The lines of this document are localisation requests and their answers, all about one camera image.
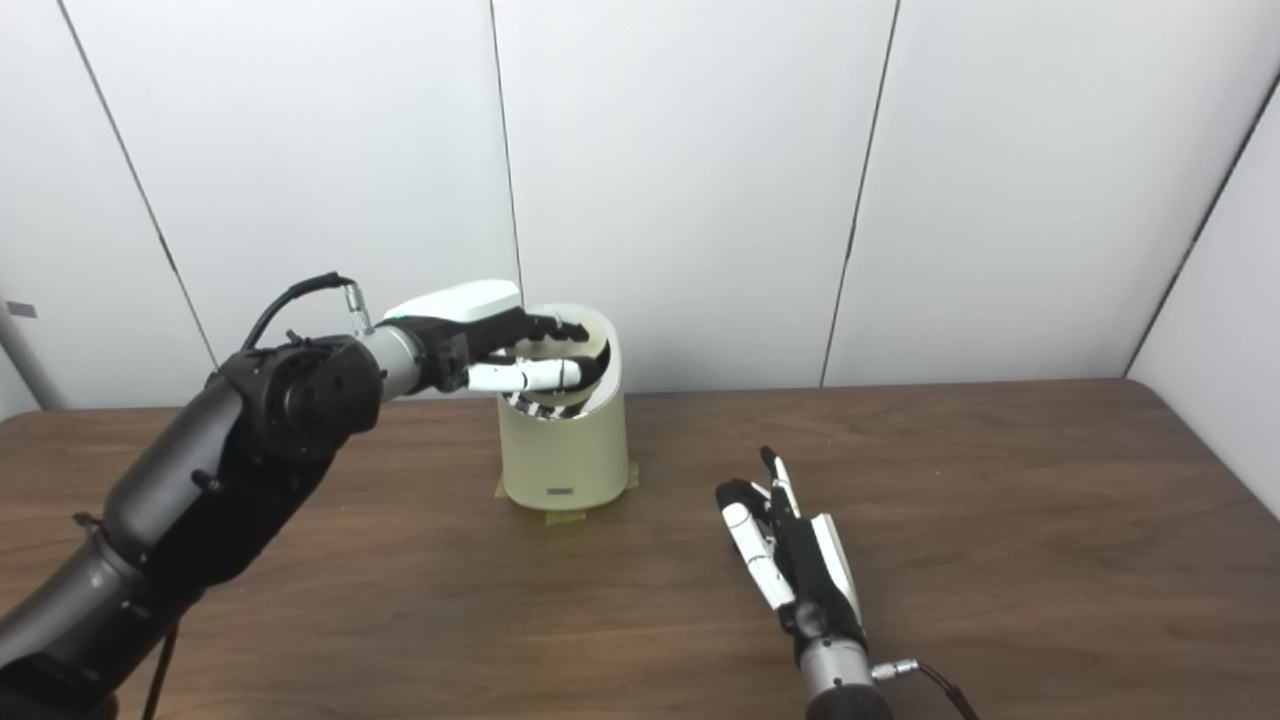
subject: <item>robotic hand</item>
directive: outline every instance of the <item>robotic hand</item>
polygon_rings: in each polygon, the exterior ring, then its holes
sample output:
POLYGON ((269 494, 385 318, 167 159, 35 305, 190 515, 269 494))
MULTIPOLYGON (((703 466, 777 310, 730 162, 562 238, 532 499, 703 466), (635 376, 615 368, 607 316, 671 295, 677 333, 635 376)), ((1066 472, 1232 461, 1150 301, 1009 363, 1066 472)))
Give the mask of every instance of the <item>robotic hand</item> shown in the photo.
POLYGON ((0 619, 0 717, 114 717, 115 689, 161 638, 172 651, 179 618, 257 557, 347 439, 374 428, 381 402, 428 388, 557 391, 599 379, 591 357, 503 354, 544 337, 586 331, 526 313, 506 281, 424 295, 375 327, 358 286, 337 273, 291 287, 111 488, 102 518, 82 514, 79 550, 0 619), (338 287, 355 334, 291 331, 291 342, 257 347, 285 304, 338 287))
POLYGON ((960 688, 916 660, 870 666, 867 633, 845 548, 831 515, 805 520, 791 477, 768 447, 769 489, 732 479, 716 502, 746 569, 795 643, 809 702, 806 720, 892 720, 877 683, 920 671, 938 683, 965 720, 978 720, 960 688))

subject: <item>cylindrical container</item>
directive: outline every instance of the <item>cylindrical container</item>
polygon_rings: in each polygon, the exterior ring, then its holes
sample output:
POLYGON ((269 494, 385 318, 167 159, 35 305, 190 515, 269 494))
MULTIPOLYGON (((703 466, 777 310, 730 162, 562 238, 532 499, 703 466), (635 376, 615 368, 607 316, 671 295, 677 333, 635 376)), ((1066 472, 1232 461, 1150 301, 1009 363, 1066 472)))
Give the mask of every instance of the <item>cylindrical container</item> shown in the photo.
POLYGON ((622 495, 630 471, 626 415, 622 406, 622 352, 617 331, 600 313, 582 305, 532 307, 558 314, 590 333, 586 342, 521 342, 518 357, 596 357, 598 382, 570 393, 518 392, 498 398, 502 436, 502 487, 525 507, 584 510, 622 495))

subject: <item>white wall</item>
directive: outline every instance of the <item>white wall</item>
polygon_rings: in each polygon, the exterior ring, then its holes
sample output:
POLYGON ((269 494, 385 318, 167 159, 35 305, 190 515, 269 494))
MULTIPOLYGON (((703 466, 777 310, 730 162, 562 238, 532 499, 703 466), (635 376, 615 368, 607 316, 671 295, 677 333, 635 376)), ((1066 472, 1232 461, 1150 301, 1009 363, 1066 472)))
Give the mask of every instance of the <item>white wall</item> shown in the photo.
POLYGON ((32 397, 27 383, 22 382, 9 355, 0 348, 0 421, 32 410, 40 410, 40 405, 32 397))
MULTIPOLYGON (((328 270, 371 310, 516 279, 486 0, 69 0, 219 359, 328 270)), ((340 293, 284 331, 347 332, 340 293)))
POLYGON ((0 12, 0 313, 55 406, 172 405, 212 364, 51 0, 0 12))
MULTIPOLYGON (((307 274, 524 275, 632 391, 1120 374, 1280 65, 1267 0, 902 3, 841 291, 893 0, 67 5, 219 359, 307 274)), ((211 359, 56 3, 0 14, 0 92, 14 359, 183 402, 211 359)))
POLYGON ((909 0, 827 384, 1116 377, 1280 65, 1274 0, 909 0))
POLYGON ((1272 97, 1130 375, 1280 515, 1280 106, 1272 97))
POLYGON ((630 389, 817 386, 891 0, 497 0, 525 296, 630 389))

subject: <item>cable connector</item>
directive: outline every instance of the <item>cable connector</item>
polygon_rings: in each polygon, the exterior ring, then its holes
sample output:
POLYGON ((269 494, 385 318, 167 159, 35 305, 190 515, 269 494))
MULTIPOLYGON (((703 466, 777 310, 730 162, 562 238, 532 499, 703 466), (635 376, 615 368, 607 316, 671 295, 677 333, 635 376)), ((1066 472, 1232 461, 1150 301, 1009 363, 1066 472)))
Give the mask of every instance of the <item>cable connector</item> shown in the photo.
POLYGON ((374 325, 369 322, 369 309, 365 307, 365 293, 360 291, 360 286, 356 283, 344 286, 343 290, 347 293, 347 310, 351 313, 352 334, 356 337, 372 334, 374 325))
POLYGON ((920 670, 920 662, 915 659, 895 660, 893 662, 881 662, 872 667, 872 679, 877 683, 910 675, 920 670))

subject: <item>white fingertip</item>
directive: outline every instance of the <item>white fingertip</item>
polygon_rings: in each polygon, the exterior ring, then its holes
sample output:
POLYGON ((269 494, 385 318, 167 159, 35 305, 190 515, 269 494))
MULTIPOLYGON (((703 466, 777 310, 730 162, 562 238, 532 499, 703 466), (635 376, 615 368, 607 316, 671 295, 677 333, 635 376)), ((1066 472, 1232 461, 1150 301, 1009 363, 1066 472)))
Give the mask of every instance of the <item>white fingertip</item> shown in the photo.
POLYGON ((836 523, 831 515, 823 512, 809 520, 813 534, 818 541, 818 550, 822 552, 822 561, 827 566, 831 582, 840 592, 845 593, 849 603, 858 614, 858 621, 863 623, 863 612, 858 607, 858 588, 854 587, 854 574, 849 570, 849 559, 845 557, 845 546, 840 542, 840 533, 836 532, 836 523))
POLYGON ((787 495, 787 502, 791 503, 791 512, 799 518, 800 516, 800 503, 796 502, 796 492, 791 489, 791 475, 787 474, 787 466, 782 464, 782 457, 773 456, 773 487, 782 488, 782 492, 787 495))
POLYGON ((582 369, 572 360, 517 360, 529 377, 525 389, 564 389, 582 382, 582 369))
POLYGON ((750 511, 741 502, 735 502, 721 510, 724 525, 733 536, 733 544, 746 562, 746 570, 751 573, 755 587, 760 588, 760 594, 769 607, 777 610, 788 602, 795 602, 796 596, 791 584, 778 570, 773 561, 773 550, 760 533, 760 527, 751 519, 750 511))

